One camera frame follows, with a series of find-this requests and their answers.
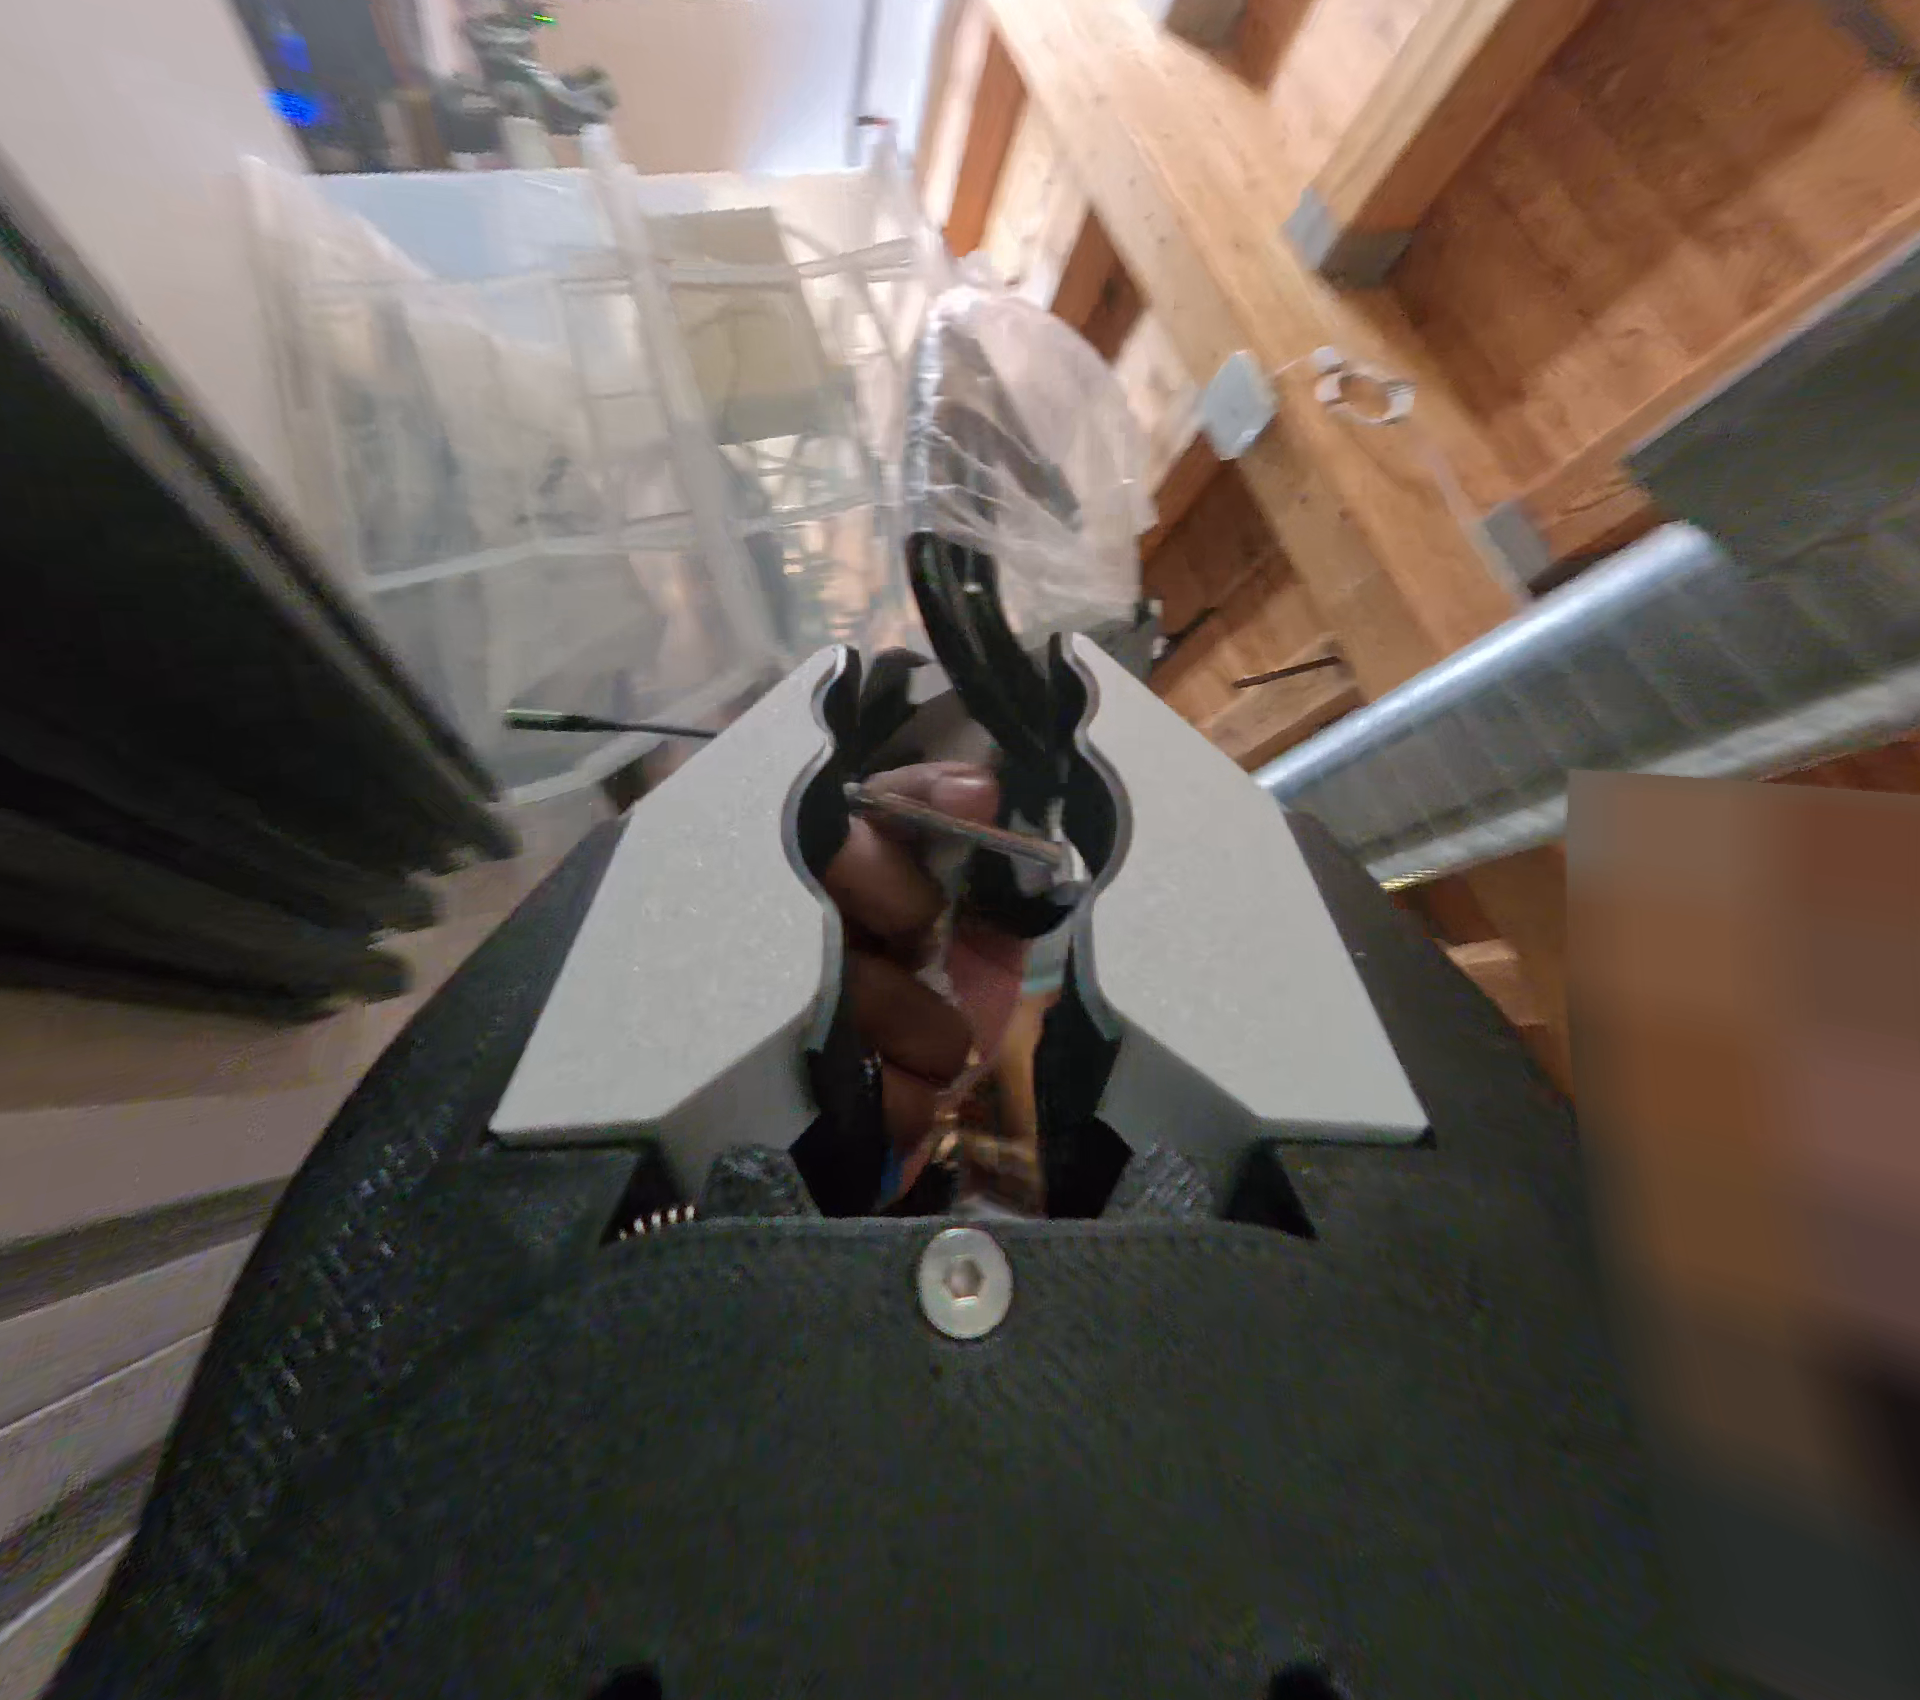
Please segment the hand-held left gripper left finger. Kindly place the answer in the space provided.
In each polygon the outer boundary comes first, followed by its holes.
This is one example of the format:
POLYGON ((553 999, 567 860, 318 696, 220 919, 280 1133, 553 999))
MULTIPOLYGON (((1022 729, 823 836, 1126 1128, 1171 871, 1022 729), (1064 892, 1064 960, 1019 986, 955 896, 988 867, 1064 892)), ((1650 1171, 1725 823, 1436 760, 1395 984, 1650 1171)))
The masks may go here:
POLYGON ((653 1145, 694 1192, 741 1145, 801 1148, 827 1213, 889 1158, 878 1060, 842 1004, 823 871, 851 841, 861 657, 823 646, 628 812, 502 1089, 508 1148, 653 1145))

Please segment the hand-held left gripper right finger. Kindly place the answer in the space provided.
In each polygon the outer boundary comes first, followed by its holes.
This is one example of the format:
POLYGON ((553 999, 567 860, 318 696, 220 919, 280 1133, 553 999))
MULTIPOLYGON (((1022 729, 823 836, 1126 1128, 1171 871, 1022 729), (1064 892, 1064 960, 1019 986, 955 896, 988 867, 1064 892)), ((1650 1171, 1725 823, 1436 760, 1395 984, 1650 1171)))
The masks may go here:
POLYGON ((1269 1143, 1420 1145, 1407 1078, 1281 804, 1084 634, 1048 653, 1060 986, 1033 1049, 1045 1213, 1149 1154, 1235 1185, 1269 1143))

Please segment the black C-clamp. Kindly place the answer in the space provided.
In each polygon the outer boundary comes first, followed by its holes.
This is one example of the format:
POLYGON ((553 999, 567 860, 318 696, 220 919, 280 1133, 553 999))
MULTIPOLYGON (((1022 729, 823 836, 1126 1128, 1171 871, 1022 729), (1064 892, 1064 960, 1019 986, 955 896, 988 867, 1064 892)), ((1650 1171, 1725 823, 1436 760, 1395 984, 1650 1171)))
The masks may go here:
POLYGON ((904 578, 929 655, 851 661, 826 774, 842 838, 904 849, 967 927, 1037 942, 1112 849, 1112 799, 1084 749, 1088 685, 1059 634, 1019 639, 990 554, 915 530, 904 578))

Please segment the clear plastic clamp wrapper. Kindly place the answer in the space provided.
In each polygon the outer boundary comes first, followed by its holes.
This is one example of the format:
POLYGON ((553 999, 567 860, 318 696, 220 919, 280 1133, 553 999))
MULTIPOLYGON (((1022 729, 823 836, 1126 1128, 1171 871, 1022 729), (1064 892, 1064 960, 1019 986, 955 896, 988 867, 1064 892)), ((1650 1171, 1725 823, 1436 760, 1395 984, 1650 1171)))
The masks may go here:
POLYGON ((993 560, 1026 641, 1126 623, 1151 505, 1110 364, 1019 297, 938 294, 904 378, 900 516, 993 560))

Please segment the grey desk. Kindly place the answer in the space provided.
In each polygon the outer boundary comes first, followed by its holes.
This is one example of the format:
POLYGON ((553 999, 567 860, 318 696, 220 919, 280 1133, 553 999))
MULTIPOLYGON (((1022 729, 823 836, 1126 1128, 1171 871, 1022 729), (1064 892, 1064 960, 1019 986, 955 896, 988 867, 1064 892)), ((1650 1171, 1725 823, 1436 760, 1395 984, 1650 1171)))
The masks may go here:
POLYGON ((387 1000, 493 783, 309 530, 228 0, 2 0, 2 989, 387 1000))

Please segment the person's right hand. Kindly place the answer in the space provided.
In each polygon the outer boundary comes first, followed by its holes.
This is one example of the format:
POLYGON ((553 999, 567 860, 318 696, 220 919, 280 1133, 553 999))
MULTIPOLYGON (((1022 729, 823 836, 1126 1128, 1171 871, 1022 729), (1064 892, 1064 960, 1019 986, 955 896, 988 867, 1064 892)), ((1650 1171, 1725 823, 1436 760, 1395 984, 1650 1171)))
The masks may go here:
POLYGON ((890 1145, 889 1199, 947 1171, 959 1192, 1041 1206, 1037 1047, 1056 989, 1040 955, 959 894, 957 841, 859 812, 823 871, 844 933, 842 1000, 890 1145))

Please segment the white ceiling access point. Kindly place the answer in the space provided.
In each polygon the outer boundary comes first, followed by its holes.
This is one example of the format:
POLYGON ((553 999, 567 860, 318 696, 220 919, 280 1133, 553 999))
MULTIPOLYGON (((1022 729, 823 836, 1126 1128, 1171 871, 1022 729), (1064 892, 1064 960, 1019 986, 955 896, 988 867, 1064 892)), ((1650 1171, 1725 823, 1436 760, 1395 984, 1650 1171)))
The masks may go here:
POLYGON ((1278 415, 1278 393, 1252 350, 1229 354, 1196 401, 1196 430, 1219 464, 1241 461, 1278 415))

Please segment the clear plastic storage bin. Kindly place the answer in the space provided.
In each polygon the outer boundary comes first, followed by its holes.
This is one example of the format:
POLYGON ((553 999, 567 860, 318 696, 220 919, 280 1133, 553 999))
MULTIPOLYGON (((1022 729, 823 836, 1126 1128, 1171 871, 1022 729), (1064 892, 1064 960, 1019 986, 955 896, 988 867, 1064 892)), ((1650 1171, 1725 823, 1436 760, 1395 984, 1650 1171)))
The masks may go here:
POLYGON ((889 139, 801 176, 240 164, 299 509, 513 807, 818 646, 923 650, 904 380, 947 257, 889 139))

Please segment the grey aluminium extrusion beam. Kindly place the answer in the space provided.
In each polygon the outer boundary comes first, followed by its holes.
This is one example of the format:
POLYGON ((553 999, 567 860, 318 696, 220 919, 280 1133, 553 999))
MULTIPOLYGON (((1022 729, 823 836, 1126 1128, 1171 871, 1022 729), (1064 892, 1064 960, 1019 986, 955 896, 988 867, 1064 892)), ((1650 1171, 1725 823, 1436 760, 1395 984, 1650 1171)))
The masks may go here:
POLYGON ((302 1025, 2 996, 2 1694, 36 1696, 132 1535, 247 1250, 445 989, 302 1025))

